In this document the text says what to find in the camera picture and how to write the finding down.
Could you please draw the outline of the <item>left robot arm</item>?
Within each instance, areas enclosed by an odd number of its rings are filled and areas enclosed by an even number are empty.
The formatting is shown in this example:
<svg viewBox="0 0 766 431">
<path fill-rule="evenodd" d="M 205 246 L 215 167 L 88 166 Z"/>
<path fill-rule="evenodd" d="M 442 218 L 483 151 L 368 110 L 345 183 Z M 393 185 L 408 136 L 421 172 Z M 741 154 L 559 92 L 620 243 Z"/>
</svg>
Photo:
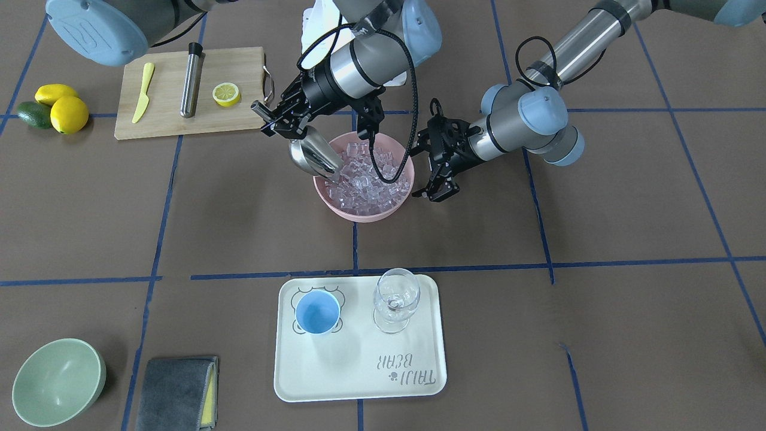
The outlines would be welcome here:
<svg viewBox="0 0 766 431">
<path fill-rule="evenodd" d="M 490 87 L 482 97 L 482 117 L 449 119 L 437 99 L 411 155 L 427 153 L 430 177 L 414 198 L 441 202 L 460 190 L 462 172 L 524 149 L 554 166 L 568 166 L 585 151 L 585 137 L 569 122 L 561 89 L 583 77 L 610 44 L 635 22 L 668 10 L 718 25 L 740 27 L 763 16 L 763 1 L 601 1 L 548 53 L 519 69 L 512 84 Z"/>
</svg>

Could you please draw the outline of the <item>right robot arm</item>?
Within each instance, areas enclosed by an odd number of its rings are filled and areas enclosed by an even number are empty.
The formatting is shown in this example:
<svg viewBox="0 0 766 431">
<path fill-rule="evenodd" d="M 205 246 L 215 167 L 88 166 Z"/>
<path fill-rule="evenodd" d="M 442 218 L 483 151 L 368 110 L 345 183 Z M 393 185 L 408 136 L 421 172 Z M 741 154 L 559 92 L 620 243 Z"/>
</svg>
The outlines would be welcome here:
<svg viewBox="0 0 766 431">
<path fill-rule="evenodd" d="M 256 111 L 263 131 L 303 138 L 309 121 L 351 107 L 378 123 L 384 85 L 438 52 L 442 33 L 424 1 L 334 1 L 333 27 L 350 32 L 328 54 L 317 47 L 317 65 L 300 65 L 297 79 L 274 109 Z M 82 56 L 107 66 L 124 66 L 169 39 L 194 16 L 209 14 L 207 27 L 217 47 L 258 42 L 300 55 L 296 1 L 47 1 L 55 32 Z"/>
</svg>

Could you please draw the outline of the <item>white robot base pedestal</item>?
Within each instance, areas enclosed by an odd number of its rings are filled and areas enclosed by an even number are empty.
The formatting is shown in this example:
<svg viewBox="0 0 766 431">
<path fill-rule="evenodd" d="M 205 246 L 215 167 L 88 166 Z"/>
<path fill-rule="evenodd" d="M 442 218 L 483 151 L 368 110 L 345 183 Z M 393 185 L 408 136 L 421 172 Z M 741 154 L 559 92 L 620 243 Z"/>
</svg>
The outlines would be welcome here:
<svg viewBox="0 0 766 431">
<path fill-rule="evenodd" d="M 320 36 L 337 27 L 343 17 L 333 1 L 315 1 L 303 12 L 301 44 L 305 52 Z"/>
</svg>

